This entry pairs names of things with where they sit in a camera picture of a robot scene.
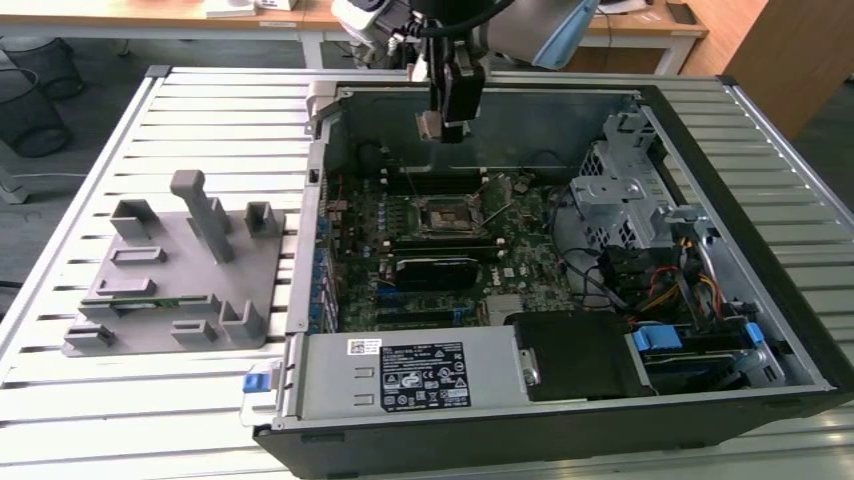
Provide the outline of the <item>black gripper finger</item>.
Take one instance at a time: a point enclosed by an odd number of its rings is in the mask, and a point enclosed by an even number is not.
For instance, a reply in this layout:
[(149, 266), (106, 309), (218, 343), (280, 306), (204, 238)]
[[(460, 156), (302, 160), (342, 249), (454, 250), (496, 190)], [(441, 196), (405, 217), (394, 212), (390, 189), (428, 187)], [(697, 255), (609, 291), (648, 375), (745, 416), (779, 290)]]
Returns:
[(445, 40), (441, 37), (430, 37), (428, 39), (429, 110), (438, 114), (444, 111), (444, 64)]
[(445, 47), (438, 73), (440, 142), (462, 141), (464, 125), (477, 115), (482, 66), (468, 47)]

